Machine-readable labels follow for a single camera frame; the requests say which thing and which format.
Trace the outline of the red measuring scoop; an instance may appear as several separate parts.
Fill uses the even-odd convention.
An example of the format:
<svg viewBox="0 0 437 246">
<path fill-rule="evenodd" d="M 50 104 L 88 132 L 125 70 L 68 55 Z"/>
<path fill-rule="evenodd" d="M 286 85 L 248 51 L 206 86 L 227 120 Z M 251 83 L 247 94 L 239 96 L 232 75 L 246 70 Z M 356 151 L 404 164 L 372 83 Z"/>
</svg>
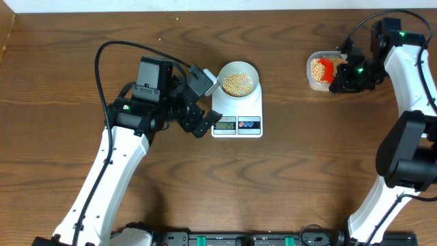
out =
<svg viewBox="0 0 437 246">
<path fill-rule="evenodd" d="M 328 58 L 320 58 L 318 63 L 324 67 L 324 74 L 322 75 L 321 80 L 331 84 L 335 79 L 334 63 Z"/>
</svg>

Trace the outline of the pile of soybeans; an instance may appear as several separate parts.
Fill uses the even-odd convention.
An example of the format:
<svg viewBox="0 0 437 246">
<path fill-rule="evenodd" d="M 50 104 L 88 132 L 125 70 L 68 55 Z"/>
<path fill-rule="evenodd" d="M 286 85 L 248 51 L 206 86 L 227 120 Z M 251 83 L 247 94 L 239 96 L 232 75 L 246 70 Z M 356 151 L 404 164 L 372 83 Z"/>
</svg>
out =
<svg viewBox="0 0 437 246">
<path fill-rule="evenodd" d="M 223 82 L 224 91 L 233 97 L 248 96 L 255 88 L 252 79 L 245 73 L 229 74 Z"/>
</svg>

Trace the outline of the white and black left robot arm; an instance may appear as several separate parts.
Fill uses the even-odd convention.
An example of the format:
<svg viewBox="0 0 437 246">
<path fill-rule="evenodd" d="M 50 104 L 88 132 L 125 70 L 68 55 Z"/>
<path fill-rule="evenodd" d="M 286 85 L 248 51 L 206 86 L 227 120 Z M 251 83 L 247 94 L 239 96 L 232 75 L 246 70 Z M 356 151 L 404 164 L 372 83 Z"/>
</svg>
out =
<svg viewBox="0 0 437 246">
<path fill-rule="evenodd" d="M 122 198 L 157 132 L 177 122 L 185 132 L 203 137 L 222 115 L 197 105 L 219 86 L 197 65 L 173 74 L 180 65 L 161 57 L 141 58 L 137 80 L 126 84 L 107 108 L 107 125 L 99 153 L 71 210 L 51 238 L 34 245 L 160 245 L 161 239 L 135 225 L 112 235 Z"/>
</svg>

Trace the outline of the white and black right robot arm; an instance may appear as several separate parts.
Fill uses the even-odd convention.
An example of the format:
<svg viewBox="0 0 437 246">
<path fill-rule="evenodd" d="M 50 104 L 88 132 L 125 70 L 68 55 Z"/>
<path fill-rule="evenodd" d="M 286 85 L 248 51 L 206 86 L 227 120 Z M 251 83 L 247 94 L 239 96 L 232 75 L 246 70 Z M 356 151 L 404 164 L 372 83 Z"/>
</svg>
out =
<svg viewBox="0 0 437 246">
<path fill-rule="evenodd" d="M 410 200 L 436 201 L 420 195 L 436 184 L 436 86 L 427 52 L 431 39 L 404 31 L 398 18 L 384 17 L 371 27 L 370 59 L 350 36 L 338 48 L 346 62 L 338 65 L 330 92 L 373 90 L 389 78 L 399 118 L 378 147 L 371 191 L 333 245 L 379 245 Z"/>
</svg>

